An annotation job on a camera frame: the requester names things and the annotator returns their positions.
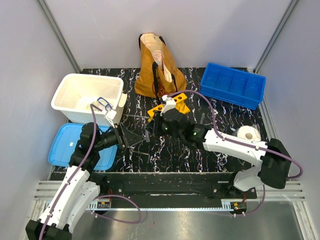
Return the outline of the yellow test tube rack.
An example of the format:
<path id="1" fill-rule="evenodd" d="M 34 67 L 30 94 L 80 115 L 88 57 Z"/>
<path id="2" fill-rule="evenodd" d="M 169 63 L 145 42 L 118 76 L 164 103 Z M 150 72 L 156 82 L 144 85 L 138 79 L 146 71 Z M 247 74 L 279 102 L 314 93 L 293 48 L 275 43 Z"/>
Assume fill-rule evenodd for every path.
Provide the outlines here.
<path id="1" fill-rule="evenodd" d="M 187 99 L 187 96 L 184 93 L 180 93 L 177 96 L 172 97 L 175 102 L 176 102 L 176 107 L 175 109 L 177 109 L 180 113 L 182 114 L 187 114 L 190 112 L 190 109 L 187 107 L 187 105 L 185 104 L 185 100 Z M 148 122 L 150 122 L 153 118 L 153 116 L 155 114 L 160 114 L 161 115 L 161 110 L 163 107 L 163 101 L 161 104 L 157 105 L 156 107 L 150 109 L 147 111 L 147 114 L 149 116 L 148 118 Z"/>

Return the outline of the blue safety glasses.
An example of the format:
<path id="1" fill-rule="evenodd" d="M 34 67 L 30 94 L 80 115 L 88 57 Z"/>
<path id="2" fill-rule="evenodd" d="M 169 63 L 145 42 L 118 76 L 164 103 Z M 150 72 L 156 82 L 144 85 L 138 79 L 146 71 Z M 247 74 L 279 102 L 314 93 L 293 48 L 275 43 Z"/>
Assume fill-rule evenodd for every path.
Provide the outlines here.
<path id="1" fill-rule="evenodd" d="M 96 101 L 100 105 L 102 105 L 107 112 L 109 112 L 113 108 L 113 106 L 109 103 L 109 101 L 103 97 L 99 97 Z"/>

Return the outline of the packaged gloves clear bag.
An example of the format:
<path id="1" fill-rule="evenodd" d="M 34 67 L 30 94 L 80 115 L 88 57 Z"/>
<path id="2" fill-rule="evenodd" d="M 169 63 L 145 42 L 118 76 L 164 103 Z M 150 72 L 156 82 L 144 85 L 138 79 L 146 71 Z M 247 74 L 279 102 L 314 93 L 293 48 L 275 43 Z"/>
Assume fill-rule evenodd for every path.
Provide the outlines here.
<path id="1" fill-rule="evenodd" d="M 103 105 L 100 104 L 98 101 L 94 101 L 92 103 L 87 104 L 84 109 L 85 110 L 90 110 L 91 108 L 93 108 L 95 111 L 102 111 L 103 109 Z"/>

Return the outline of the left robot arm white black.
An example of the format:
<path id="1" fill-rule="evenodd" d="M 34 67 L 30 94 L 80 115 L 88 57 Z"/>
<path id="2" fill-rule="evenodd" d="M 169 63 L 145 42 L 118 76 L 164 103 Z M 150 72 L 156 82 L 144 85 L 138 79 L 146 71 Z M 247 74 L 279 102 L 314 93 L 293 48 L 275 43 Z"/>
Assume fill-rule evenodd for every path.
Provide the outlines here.
<path id="1" fill-rule="evenodd" d="M 114 146 L 128 148 L 142 141 L 142 136 L 122 124 L 103 133 L 94 122 L 84 124 L 55 196 L 39 219 L 30 220 L 25 227 L 28 239 L 72 239 L 74 229 L 90 203 L 106 196 L 109 190 L 107 177 L 94 172 L 100 160 L 99 152 Z"/>

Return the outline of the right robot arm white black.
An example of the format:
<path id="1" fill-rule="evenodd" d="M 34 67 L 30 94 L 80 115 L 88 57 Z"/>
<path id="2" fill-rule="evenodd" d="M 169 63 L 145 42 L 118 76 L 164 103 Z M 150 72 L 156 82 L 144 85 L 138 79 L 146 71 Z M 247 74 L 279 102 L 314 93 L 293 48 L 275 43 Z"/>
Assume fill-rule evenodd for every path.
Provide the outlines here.
<path id="1" fill-rule="evenodd" d="M 191 123 L 176 108 L 162 113 L 161 108 L 148 111 L 147 131 L 154 136 L 169 135 L 190 149 L 223 153 L 252 165 L 238 171 L 227 186 L 228 194 L 239 198 L 246 191 L 261 185 L 284 189 L 291 166 L 289 153 L 275 138 L 269 142 L 250 141 L 215 131 L 207 125 Z"/>

